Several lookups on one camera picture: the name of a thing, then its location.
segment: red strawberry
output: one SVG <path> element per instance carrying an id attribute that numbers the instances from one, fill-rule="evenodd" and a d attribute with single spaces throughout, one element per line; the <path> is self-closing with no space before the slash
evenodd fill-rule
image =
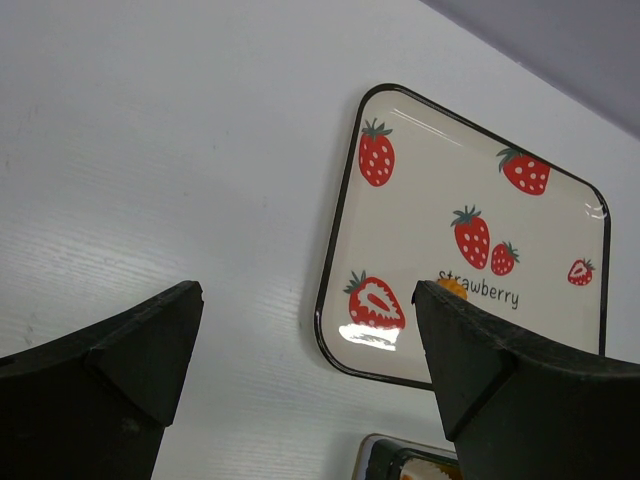
<path id="1" fill-rule="evenodd" d="M 496 245 L 491 253 L 491 271 L 496 275 L 506 275 L 511 273 L 518 260 L 518 250 L 513 248 L 511 242 L 502 242 Z"/>
<path id="2" fill-rule="evenodd" d="M 375 328 L 405 327 L 405 318 L 398 299 L 385 282 L 376 277 L 367 277 L 366 272 L 353 279 L 344 289 L 349 296 L 349 313 L 353 323 Z"/>
<path id="3" fill-rule="evenodd" d="M 591 260 L 576 260 L 573 262 L 573 266 L 571 270 L 569 270 L 569 275 L 567 276 L 567 280 L 569 283 L 573 283 L 574 285 L 584 286 L 588 285 L 593 279 L 593 271 L 596 268 L 591 264 Z"/>
<path id="4" fill-rule="evenodd" d="M 464 212 L 456 210 L 453 213 L 458 216 L 451 226 L 455 225 L 454 233 L 460 253 L 471 266 L 482 270 L 489 256 L 489 227 L 480 218 L 482 212 L 476 212 L 474 205 L 471 211 L 465 206 Z"/>
<path id="5" fill-rule="evenodd" d="M 498 170 L 504 172 L 516 188 L 529 195 L 544 193 L 551 173 L 549 165 L 513 148 L 505 148 L 496 156 L 504 157 Z"/>
<path id="6" fill-rule="evenodd" d="M 381 187 L 389 181 L 396 163 L 396 154 L 387 138 L 393 130 L 384 129 L 384 123 L 376 127 L 374 118 L 370 125 L 362 129 L 360 137 L 359 164 L 362 176 L 374 187 Z"/>

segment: white wooden surface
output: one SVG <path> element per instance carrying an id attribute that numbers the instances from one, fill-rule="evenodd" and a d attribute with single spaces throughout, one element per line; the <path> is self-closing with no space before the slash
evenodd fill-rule
<path id="1" fill-rule="evenodd" d="M 206 307 L 154 478 L 349 477 L 431 393 L 347 377 L 310 325 L 360 97 L 394 81 L 593 181 L 609 351 L 640 361 L 640 143 L 418 0 L 0 1 L 0 354 L 185 278 Z"/>

